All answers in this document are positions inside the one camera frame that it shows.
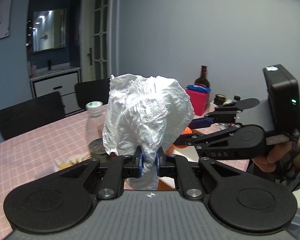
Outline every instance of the cabinet drawer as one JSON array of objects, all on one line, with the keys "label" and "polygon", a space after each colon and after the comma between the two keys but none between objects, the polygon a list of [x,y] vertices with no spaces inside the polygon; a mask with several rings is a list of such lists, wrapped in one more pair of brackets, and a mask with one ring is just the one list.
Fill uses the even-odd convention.
[{"label": "cabinet drawer", "polygon": [[75,93],[65,95],[61,97],[63,105],[65,106],[66,114],[77,111],[80,107],[77,104],[77,98],[75,97]]},{"label": "cabinet drawer", "polygon": [[78,73],[76,72],[38,81],[34,83],[34,90],[37,97],[54,91],[59,91],[60,95],[66,95],[74,92],[74,85],[77,83]]}]

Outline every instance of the tissue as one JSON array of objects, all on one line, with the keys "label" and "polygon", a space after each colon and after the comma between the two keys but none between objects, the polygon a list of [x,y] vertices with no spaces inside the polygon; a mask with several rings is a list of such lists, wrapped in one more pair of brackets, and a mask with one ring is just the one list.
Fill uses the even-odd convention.
[{"label": "tissue", "polygon": [[140,179],[128,183],[139,190],[155,190],[155,157],[165,151],[192,121],[190,98],[178,81],[161,76],[111,75],[103,144],[108,154],[133,155],[141,145],[144,166]]}]

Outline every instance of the mirror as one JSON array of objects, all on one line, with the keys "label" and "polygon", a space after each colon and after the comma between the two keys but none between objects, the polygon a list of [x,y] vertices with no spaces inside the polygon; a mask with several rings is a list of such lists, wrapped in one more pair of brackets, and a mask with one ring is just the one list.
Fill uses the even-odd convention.
[{"label": "mirror", "polygon": [[33,51],[66,46],[66,10],[34,12],[32,21]]}]

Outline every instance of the black chair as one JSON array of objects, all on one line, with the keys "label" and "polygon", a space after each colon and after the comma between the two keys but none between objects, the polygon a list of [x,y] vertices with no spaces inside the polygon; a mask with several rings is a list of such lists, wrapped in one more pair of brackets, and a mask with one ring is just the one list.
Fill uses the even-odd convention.
[{"label": "black chair", "polygon": [[108,104],[110,79],[99,79],[88,82],[77,83],[74,86],[78,106],[86,110],[86,104],[93,101],[101,101]]},{"label": "black chair", "polygon": [[58,91],[0,110],[0,133],[4,140],[65,117]]}]

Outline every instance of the human hand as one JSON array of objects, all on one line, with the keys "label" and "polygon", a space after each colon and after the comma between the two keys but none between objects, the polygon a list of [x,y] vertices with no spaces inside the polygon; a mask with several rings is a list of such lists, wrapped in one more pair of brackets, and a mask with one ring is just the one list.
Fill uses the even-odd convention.
[{"label": "human hand", "polygon": [[[252,161],[264,172],[274,171],[276,168],[275,162],[280,160],[287,152],[291,150],[292,143],[281,143],[277,144],[273,147],[273,149],[269,152],[268,156],[258,156],[253,158]],[[300,148],[300,137],[297,143],[297,148]],[[300,171],[300,154],[298,154],[293,163],[295,165],[296,171]]]}]

